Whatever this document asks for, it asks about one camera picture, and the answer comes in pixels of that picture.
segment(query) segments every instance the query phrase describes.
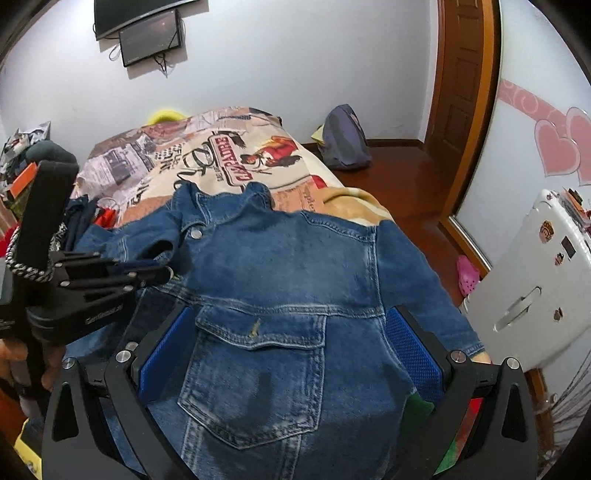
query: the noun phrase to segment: white wall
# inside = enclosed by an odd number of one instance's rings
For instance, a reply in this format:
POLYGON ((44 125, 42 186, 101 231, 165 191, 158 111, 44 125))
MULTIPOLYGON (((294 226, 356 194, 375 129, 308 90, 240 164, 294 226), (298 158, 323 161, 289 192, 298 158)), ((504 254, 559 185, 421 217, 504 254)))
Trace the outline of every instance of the white wall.
MULTIPOLYGON (((572 53, 545 16, 528 0, 501 0, 501 78, 529 90, 566 113, 591 112, 591 86, 572 53)), ((591 206, 591 186, 577 173, 545 177, 534 137, 535 120, 497 100, 476 173, 457 218, 494 265, 507 250, 543 188, 574 188, 591 206)), ((591 348, 591 331, 543 369, 559 395, 591 348)))
POLYGON ((6 140, 8 140, 8 136, 6 135, 4 123, 2 122, 2 112, 0 112, 0 148, 2 148, 2 145, 4 145, 6 140))
POLYGON ((427 81, 425 89, 425 102, 423 104, 423 115, 418 139, 425 141, 431 103, 433 103, 433 90, 435 88, 435 70, 437 67, 437 47, 439 45, 439 5, 437 0, 429 1, 429 63, 427 70, 427 81))
POLYGON ((430 58, 430 0, 201 0, 182 7, 186 50, 168 79, 152 60, 124 69, 94 39, 93 0, 59 0, 0 73, 8 131, 50 119, 83 161, 98 141, 161 108, 249 105, 299 141, 349 103, 369 138, 418 138, 430 58))

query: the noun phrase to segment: green cloth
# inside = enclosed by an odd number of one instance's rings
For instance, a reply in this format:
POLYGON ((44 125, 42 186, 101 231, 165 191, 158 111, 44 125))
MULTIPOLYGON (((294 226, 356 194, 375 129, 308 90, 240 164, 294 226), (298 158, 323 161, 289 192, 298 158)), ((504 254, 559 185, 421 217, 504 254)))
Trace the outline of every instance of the green cloth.
MULTIPOLYGON (((400 447, 405 448, 415 439, 416 434, 420 432, 434 409, 435 405, 424 401, 418 393, 414 393, 408 398, 404 411, 402 412, 402 420, 400 421, 400 435, 398 437, 400 447)), ((458 457, 456 450, 456 442, 453 442, 437 468, 436 473, 443 472, 456 464, 458 457)))

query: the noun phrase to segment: television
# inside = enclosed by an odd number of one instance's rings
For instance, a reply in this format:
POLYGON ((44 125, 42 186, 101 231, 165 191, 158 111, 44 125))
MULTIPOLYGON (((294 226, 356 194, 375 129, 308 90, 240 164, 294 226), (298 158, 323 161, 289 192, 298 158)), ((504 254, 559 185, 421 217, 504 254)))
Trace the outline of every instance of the television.
POLYGON ((95 0, 95 34, 100 40, 127 25, 196 0, 95 0))
POLYGON ((181 46, 178 10, 144 18, 119 31, 123 66, 181 46))

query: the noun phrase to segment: pink shoe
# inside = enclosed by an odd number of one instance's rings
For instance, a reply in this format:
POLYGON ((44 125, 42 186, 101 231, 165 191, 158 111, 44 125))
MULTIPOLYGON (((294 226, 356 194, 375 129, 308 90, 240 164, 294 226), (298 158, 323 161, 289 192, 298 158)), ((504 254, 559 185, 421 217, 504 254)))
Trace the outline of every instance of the pink shoe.
POLYGON ((461 255, 456 261, 458 285, 464 298, 474 291, 480 282, 480 272, 472 265, 466 255, 461 255))

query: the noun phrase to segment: heart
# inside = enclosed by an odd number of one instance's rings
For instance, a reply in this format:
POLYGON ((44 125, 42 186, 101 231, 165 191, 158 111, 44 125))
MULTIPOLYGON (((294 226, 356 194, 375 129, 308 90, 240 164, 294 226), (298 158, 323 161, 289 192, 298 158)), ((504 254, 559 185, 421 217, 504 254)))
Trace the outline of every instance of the heart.
POLYGON ((575 106, 569 108, 566 112, 566 134, 579 148, 579 185, 591 185, 591 119, 587 113, 575 106))
POLYGON ((535 144, 547 177, 569 175, 579 168, 581 155, 577 144, 571 138, 561 138, 552 122, 536 123, 535 144))

